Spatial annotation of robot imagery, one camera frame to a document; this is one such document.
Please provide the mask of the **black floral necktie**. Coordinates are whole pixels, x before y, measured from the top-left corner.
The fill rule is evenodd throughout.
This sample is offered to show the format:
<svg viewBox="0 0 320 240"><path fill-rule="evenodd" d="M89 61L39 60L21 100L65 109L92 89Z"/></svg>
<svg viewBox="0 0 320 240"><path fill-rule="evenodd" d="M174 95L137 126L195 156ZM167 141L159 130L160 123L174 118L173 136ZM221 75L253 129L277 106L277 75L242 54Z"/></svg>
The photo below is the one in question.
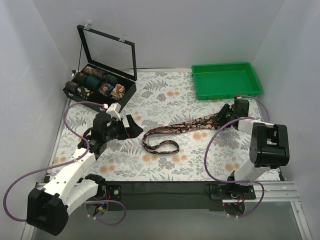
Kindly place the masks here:
<svg viewBox="0 0 320 240"><path fill-rule="evenodd" d="M165 140L156 145L150 145L147 142L147 137L151 135L159 134L183 134L186 132L197 131L197 130L218 130L222 127L222 124L218 122L217 114L210 114L203 117L188 120L182 123L160 126L147 131L142 138L143 148L150 154L153 155L172 155L180 151L179 144L174 140ZM171 151L158 151L158 149L164 145L173 145L174 150Z"/></svg>

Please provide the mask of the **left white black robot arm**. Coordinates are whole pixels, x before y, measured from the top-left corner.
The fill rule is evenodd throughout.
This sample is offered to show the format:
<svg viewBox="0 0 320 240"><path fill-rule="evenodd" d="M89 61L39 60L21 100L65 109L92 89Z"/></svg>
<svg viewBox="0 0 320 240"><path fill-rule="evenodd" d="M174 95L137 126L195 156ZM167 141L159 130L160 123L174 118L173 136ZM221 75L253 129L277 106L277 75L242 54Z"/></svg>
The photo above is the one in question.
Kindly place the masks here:
<svg viewBox="0 0 320 240"><path fill-rule="evenodd" d="M33 189L27 198L26 222L53 236L57 236L67 225L69 216L87 200L98 209L105 209L111 198L105 179L99 175L81 176L106 150L112 140L138 137L143 129L131 115L125 120L116 111L98 113L93 125L82 135L73 157L75 161L64 166L59 173L41 189Z"/></svg>

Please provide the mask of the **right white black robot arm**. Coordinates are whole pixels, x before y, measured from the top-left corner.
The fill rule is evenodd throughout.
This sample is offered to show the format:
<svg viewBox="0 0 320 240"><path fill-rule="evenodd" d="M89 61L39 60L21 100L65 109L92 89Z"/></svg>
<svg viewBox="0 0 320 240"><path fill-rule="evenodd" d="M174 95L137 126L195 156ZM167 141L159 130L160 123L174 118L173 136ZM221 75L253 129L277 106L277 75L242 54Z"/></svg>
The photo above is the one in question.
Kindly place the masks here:
<svg viewBox="0 0 320 240"><path fill-rule="evenodd" d="M249 118L249 101L235 98L233 105L225 104L214 117L221 127L233 126L250 135L249 159L228 177L227 195L237 199L271 169L286 166L290 160L288 129L283 124L272 124Z"/></svg>

